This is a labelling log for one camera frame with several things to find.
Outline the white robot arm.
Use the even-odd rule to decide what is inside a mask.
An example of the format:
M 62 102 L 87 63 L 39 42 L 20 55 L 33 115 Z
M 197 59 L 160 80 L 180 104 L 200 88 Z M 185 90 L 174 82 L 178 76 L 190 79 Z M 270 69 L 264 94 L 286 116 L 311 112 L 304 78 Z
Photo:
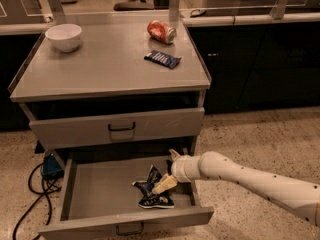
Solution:
M 320 185 L 246 167 L 214 151 L 200 156 L 180 155 L 170 149 L 171 173 L 155 184 L 152 192 L 163 193 L 178 183 L 193 180 L 231 182 L 267 199 L 293 215 L 320 227 Z

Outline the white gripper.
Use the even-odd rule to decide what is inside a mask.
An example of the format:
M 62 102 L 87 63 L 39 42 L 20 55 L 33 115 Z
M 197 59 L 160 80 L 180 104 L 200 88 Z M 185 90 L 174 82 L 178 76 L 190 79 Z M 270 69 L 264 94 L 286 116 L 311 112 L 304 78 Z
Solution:
M 154 185 L 152 192 L 157 195 L 174 188 L 178 182 L 187 183 L 201 178 L 201 172 L 198 166 L 199 156 L 180 156 L 174 149 L 170 149 L 169 152 L 173 160 L 171 166 L 172 175 L 166 173 L 160 181 Z

